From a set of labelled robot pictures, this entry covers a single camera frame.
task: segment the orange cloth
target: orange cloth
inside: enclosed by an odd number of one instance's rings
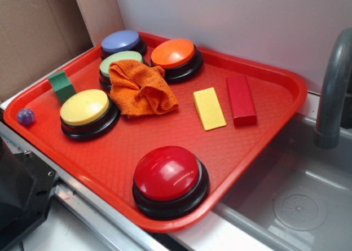
[[[160,66],[148,67],[137,60],[120,60],[109,68],[110,97],[121,114],[131,118],[162,115],[178,107]]]

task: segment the wooden block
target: wooden block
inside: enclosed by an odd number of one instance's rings
[[[53,75],[50,75],[48,79],[61,104],[64,104],[67,99],[76,94],[75,88],[67,78],[64,71],[59,71]]]
[[[215,89],[208,88],[193,93],[194,104],[203,124],[204,130],[226,126],[224,114],[216,95]]]
[[[243,126],[256,124],[257,114],[255,112],[247,77],[245,75],[229,77],[226,78],[226,83],[234,125]]]

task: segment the white wall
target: white wall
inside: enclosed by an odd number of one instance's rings
[[[352,0],[117,0],[126,29],[294,71],[320,92]]]

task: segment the red tray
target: red tray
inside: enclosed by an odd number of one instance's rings
[[[147,43],[145,59],[166,41],[140,33]],[[270,140],[303,104],[307,88],[296,74],[198,47],[204,65],[193,79],[170,85],[179,108],[161,116],[121,117],[106,135],[87,142],[69,140],[61,130],[61,104],[49,81],[30,87],[5,110],[4,119],[15,131],[102,199],[143,229],[171,232],[203,218],[245,171]],[[63,68],[77,92],[102,89],[99,83],[100,46]],[[257,124],[235,127],[226,78],[245,74],[257,112]],[[193,92],[214,87],[227,126],[204,131],[193,103]],[[36,121],[29,127],[17,122],[20,109],[30,108]],[[139,160],[151,150],[181,146],[193,152],[210,176],[210,192],[192,213],[170,221],[152,220],[137,208],[132,196],[133,174]]]

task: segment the gray faucet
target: gray faucet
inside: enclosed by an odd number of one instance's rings
[[[352,27],[333,47],[320,96],[314,143],[324,149],[338,145],[340,126],[352,127]]]

